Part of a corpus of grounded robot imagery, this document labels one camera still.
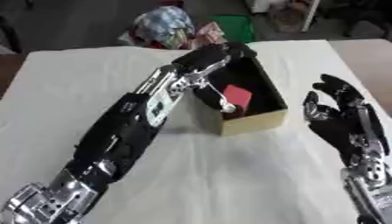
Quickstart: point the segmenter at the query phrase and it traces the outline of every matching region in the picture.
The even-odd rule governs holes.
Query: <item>table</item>
[[[284,125],[218,137],[211,110],[189,94],[86,223],[354,223],[342,163],[306,127],[302,100],[320,74],[334,74],[374,104],[387,136],[390,118],[327,42],[250,46],[289,106]],[[31,55],[0,103],[0,200],[28,182],[51,181],[111,103],[183,53],[124,47]]]

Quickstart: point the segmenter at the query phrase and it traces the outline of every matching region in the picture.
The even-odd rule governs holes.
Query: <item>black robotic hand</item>
[[[229,62],[241,58],[254,58],[256,55],[256,52],[243,43],[211,44],[175,59],[172,63],[179,67],[181,74],[192,74],[193,77],[199,78],[199,86],[194,88],[194,93],[206,105],[225,113],[241,114],[241,108],[231,105],[209,82],[205,74],[210,74]]]
[[[304,100],[304,115],[309,128],[339,151],[340,157],[349,166],[353,156],[361,159],[361,146],[368,144],[367,133],[361,123],[358,109],[367,109],[370,123],[368,127],[383,146],[385,155],[389,146],[384,136],[382,125],[374,108],[364,102],[364,97],[355,87],[328,74],[321,75],[322,82],[313,84],[313,88],[330,95],[338,108],[319,104],[316,92],[309,92]]]

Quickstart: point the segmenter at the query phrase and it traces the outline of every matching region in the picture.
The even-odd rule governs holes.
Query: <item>fabric pile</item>
[[[215,22],[195,31],[186,12],[176,6],[162,6],[139,16],[132,29],[119,39],[127,45],[161,49],[197,49],[227,42]]]

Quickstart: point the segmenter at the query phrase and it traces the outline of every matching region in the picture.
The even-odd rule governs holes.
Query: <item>colorful cloth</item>
[[[135,28],[135,35],[148,43],[165,44],[178,29],[184,30],[186,35],[195,33],[189,16],[175,6],[163,6],[144,13],[135,20]]]

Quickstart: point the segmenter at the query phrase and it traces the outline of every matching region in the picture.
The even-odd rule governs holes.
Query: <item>robotic arm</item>
[[[186,91],[194,90],[214,109],[235,112],[208,75],[230,61],[255,56],[242,44],[208,45],[160,67],[90,128],[49,186],[31,183],[15,193],[3,206],[2,223],[80,223],[144,154]]]
[[[343,185],[360,216],[358,223],[392,223],[392,179],[385,157],[389,146],[374,108],[350,84],[331,75],[321,75],[313,84],[338,104],[319,104],[311,91],[304,100],[309,127],[336,148],[345,165]]]

